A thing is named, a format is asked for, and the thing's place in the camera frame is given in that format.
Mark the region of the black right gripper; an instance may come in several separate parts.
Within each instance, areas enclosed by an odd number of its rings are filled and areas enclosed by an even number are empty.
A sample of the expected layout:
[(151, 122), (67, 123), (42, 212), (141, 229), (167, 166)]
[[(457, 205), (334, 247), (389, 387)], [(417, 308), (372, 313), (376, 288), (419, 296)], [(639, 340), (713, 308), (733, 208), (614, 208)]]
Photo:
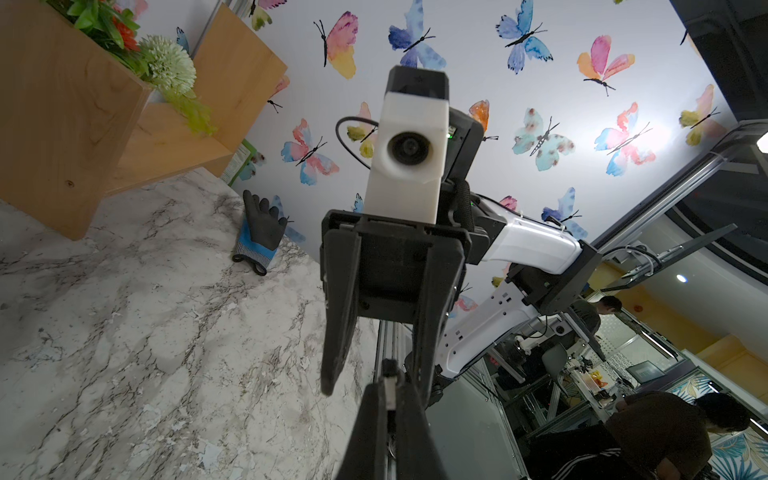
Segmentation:
[(423, 407), (435, 354), (466, 266), (489, 249), (489, 229), (473, 222), (431, 225), (331, 210), (322, 222), (321, 278), (326, 332), (321, 391), (331, 396), (357, 319), (413, 325), (409, 377)]

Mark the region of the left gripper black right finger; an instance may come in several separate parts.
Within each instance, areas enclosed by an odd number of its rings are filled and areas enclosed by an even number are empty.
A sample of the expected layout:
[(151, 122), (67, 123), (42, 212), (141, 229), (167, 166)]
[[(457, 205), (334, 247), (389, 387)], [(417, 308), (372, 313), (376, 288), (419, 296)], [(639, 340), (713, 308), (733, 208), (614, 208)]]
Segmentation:
[(448, 478), (432, 439), (418, 392), (406, 381), (399, 381), (395, 387), (393, 427), (397, 479)]

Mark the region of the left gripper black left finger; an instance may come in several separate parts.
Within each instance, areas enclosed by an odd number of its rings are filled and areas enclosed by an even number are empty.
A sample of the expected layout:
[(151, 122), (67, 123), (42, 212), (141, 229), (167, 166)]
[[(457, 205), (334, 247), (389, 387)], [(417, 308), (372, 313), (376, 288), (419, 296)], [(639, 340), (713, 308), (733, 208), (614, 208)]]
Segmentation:
[(386, 478), (388, 414), (384, 382), (367, 385), (337, 480)]

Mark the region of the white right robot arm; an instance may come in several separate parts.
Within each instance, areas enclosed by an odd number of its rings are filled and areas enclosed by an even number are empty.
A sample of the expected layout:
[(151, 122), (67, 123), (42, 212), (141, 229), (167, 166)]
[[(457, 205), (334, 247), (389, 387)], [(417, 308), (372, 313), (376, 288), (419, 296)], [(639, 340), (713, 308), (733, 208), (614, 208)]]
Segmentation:
[(421, 402), (498, 340), (566, 315), (600, 254), (563, 228), (494, 208), (444, 175), (449, 104), (389, 94), (360, 213), (322, 224), (327, 326), (321, 389), (331, 394), (360, 317), (412, 328), (408, 379)]

